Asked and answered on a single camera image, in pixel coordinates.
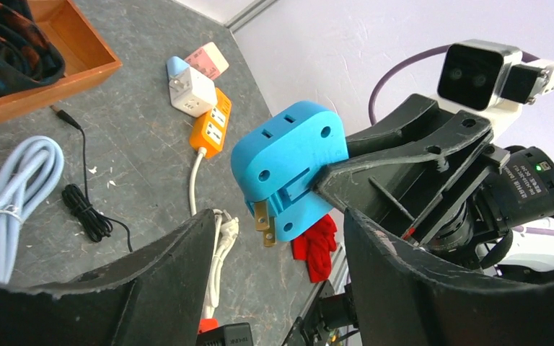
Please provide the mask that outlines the blue square plug adapter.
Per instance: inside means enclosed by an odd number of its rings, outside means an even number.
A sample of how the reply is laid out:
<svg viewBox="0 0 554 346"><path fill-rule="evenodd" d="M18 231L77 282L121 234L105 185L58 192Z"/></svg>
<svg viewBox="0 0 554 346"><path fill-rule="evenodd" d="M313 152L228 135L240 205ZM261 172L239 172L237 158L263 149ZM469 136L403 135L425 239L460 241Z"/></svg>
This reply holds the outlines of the blue square plug adapter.
<svg viewBox="0 0 554 346"><path fill-rule="evenodd" d="M301 101L242 137L230 164L251 214L288 242L333 209L312 186L321 168L348 157L338 114Z"/></svg>

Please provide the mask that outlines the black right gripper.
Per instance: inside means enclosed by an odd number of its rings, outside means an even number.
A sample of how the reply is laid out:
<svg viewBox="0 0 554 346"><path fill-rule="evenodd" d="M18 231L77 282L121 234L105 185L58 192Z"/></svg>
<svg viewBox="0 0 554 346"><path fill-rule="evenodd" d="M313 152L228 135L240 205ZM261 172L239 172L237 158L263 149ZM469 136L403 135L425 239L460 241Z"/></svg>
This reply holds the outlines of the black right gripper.
<svg viewBox="0 0 554 346"><path fill-rule="evenodd" d="M502 170L488 174L483 150L492 137L489 120L412 94L347 136L350 158L323 167L314 191L444 260L492 267L513 247L517 226L554 216L553 161L537 147L510 146Z"/></svg>

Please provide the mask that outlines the black power adapter plug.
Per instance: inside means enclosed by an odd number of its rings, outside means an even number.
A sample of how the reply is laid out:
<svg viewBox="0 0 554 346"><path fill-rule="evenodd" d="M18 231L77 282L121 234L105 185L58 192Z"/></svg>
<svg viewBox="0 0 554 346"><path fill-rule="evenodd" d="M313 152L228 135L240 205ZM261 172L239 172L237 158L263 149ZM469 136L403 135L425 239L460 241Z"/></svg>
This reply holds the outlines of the black power adapter plug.
<svg viewBox="0 0 554 346"><path fill-rule="evenodd" d="M197 336L196 346L253 346L250 324L247 322L226 324L202 332Z"/></svg>

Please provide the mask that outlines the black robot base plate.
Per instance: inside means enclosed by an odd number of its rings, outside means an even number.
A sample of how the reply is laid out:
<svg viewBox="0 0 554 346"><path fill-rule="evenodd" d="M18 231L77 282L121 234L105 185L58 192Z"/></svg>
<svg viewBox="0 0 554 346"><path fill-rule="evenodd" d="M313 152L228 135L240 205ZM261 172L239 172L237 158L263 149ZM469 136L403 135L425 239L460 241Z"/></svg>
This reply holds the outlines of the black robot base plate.
<svg viewBox="0 0 554 346"><path fill-rule="evenodd" d="M351 284L345 284L344 291L336 293L331 283L325 281L307 310L295 319L281 344L344 345L358 333L359 321Z"/></svg>

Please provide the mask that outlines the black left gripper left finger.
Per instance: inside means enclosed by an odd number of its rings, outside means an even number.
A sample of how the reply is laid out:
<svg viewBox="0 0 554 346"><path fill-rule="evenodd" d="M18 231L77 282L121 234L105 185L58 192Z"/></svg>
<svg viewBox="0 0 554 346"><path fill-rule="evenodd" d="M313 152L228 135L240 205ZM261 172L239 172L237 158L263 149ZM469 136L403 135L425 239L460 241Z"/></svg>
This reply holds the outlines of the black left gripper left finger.
<svg viewBox="0 0 554 346"><path fill-rule="evenodd" d="M0 345L194 345L214 213L67 283L0 284Z"/></svg>

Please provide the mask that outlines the red cube socket adapter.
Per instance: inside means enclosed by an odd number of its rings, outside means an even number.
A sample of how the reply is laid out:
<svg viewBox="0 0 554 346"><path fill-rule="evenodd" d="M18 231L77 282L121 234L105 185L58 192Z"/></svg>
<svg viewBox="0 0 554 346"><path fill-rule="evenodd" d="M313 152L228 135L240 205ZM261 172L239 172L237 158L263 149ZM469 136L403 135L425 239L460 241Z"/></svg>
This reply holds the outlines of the red cube socket adapter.
<svg viewBox="0 0 554 346"><path fill-rule="evenodd" d="M201 319L198 325L198 334L211 331L219 327L219 322L215 318Z"/></svg>

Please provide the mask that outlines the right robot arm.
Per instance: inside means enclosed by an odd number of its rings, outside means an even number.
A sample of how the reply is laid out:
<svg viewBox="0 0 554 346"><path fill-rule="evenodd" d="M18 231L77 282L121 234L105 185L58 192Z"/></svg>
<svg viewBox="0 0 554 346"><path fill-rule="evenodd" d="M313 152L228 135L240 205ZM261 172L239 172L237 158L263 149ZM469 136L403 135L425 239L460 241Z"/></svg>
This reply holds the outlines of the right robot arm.
<svg viewBox="0 0 554 346"><path fill-rule="evenodd" d="M554 278L554 162L494 145L495 121L419 94L346 138L314 191L409 244L470 270Z"/></svg>

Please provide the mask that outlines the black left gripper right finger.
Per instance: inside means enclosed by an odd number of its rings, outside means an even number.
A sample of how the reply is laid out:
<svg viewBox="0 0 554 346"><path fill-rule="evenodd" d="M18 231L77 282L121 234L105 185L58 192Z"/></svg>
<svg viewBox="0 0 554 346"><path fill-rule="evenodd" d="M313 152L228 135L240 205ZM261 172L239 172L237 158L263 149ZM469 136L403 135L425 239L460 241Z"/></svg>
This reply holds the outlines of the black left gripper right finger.
<svg viewBox="0 0 554 346"><path fill-rule="evenodd" d="M467 270L355 209L345 213L344 235L364 345L554 345L554 281Z"/></svg>

